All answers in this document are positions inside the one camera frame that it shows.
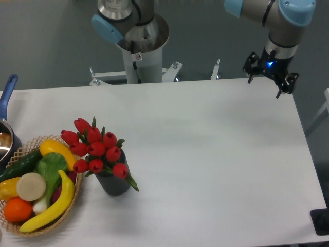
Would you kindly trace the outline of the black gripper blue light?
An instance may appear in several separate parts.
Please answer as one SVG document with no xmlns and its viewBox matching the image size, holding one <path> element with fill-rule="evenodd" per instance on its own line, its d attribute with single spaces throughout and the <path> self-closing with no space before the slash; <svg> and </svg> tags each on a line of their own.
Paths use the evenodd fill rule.
<svg viewBox="0 0 329 247">
<path fill-rule="evenodd" d="M 260 59 L 255 52 L 252 52 L 243 66 L 243 72 L 248 76 L 248 84 L 252 82 L 255 75 L 259 74 L 273 79 L 279 89 L 276 99 L 281 94 L 292 94 L 295 83 L 299 78 L 299 73 L 288 73 L 288 66 L 293 56 L 277 58 L 277 53 L 276 50 L 265 47 Z"/>
</svg>

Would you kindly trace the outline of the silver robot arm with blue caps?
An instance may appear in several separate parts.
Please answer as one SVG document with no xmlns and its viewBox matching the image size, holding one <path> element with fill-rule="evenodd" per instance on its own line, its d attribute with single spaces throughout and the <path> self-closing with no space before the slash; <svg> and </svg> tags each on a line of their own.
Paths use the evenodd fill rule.
<svg viewBox="0 0 329 247">
<path fill-rule="evenodd" d="M 310 24 L 316 1 L 225 1 L 225 10 L 236 17 L 245 17 L 269 30 L 261 56 L 252 52 L 243 71 L 251 83 L 255 75 L 263 75 L 278 87 L 277 97 L 291 94 L 299 78 L 288 67 Z"/>
</svg>

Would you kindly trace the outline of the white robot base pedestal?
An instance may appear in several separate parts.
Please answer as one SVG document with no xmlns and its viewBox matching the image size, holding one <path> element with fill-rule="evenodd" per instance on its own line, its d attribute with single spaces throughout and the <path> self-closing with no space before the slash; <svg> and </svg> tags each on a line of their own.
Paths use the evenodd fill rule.
<svg viewBox="0 0 329 247">
<path fill-rule="evenodd" d="M 104 40 L 121 50 L 129 84 L 174 82 L 182 64 L 162 67 L 169 26 L 154 11 L 154 1 L 98 1 L 91 24 Z"/>
</svg>

